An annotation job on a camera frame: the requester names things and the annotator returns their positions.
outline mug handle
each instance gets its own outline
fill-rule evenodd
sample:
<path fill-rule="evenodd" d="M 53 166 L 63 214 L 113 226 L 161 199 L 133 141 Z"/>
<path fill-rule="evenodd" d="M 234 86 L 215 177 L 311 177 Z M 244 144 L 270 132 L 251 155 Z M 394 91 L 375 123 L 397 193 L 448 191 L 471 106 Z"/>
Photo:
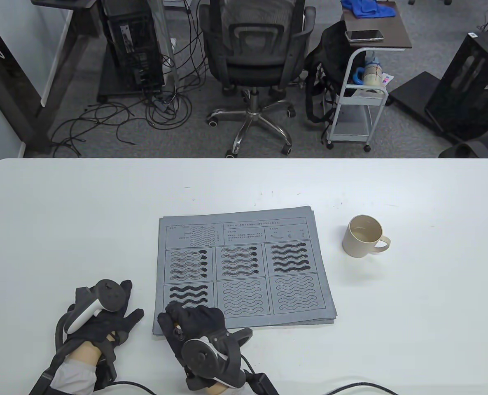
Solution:
<path fill-rule="evenodd" d="M 383 243 L 387 243 L 387 245 L 385 245 L 383 247 L 374 247 L 372 250 L 373 252 L 383 252 L 383 251 L 386 251 L 390 247 L 390 239 L 388 237 L 381 236 L 381 238 L 379 240 L 383 241 Z"/>

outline gray sleeve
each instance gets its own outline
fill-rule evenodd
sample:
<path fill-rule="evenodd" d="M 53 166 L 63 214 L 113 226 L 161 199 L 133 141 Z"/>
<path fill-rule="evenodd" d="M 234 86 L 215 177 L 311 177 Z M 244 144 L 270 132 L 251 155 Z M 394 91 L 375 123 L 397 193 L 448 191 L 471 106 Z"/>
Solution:
<path fill-rule="evenodd" d="M 50 387 L 71 395 L 90 395 L 96 383 L 96 367 L 67 359 L 52 380 Z"/>

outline wrist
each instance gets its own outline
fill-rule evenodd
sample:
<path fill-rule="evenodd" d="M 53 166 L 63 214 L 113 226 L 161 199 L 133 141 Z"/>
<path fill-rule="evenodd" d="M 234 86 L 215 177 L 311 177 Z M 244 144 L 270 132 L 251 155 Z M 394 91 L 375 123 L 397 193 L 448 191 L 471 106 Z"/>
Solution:
<path fill-rule="evenodd" d="M 216 382 L 212 387 L 208 387 L 205 389 L 208 395 L 220 395 L 223 393 L 227 388 L 227 386 L 223 385 L 222 383 Z"/>

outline chair base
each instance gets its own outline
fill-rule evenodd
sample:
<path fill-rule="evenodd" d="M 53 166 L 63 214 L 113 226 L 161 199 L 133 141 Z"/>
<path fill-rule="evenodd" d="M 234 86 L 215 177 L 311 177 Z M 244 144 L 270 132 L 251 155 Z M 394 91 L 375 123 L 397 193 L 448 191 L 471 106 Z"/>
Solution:
<path fill-rule="evenodd" d="M 247 109 L 216 109 L 212 111 L 207 118 L 209 126 L 212 127 L 217 126 L 219 121 L 243 122 L 242 127 L 235 137 L 232 148 L 226 152 L 225 157 L 236 158 L 238 156 L 242 140 L 244 140 L 244 137 L 251 126 L 260 126 L 265 130 L 280 134 L 285 140 L 281 152 L 288 156 L 291 153 L 291 147 L 293 145 L 290 134 L 282 128 L 282 126 L 272 121 L 266 114 L 279 109 L 284 109 L 287 112 L 288 117 L 294 117 L 295 110 L 293 104 L 282 99 L 276 100 L 264 107 L 260 107 L 257 88 L 243 90 L 242 96 L 244 97 L 244 101 L 248 104 Z"/>

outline computer tower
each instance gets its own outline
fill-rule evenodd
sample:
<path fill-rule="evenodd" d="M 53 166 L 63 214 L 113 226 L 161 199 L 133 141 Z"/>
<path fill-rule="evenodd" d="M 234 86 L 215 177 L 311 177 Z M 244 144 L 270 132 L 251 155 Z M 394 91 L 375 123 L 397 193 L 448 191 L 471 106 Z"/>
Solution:
<path fill-rule="evenodd" d="M 488 131 L 488 32 L 466 36 L 425 112 L 440 131 L 462 140 Z"/>
<path fill-rule="evenodd" d="M 102 2 L 124 83 L 147 93 L 158 90 L 163 85 L 162 59 L 147 0 Z"/>

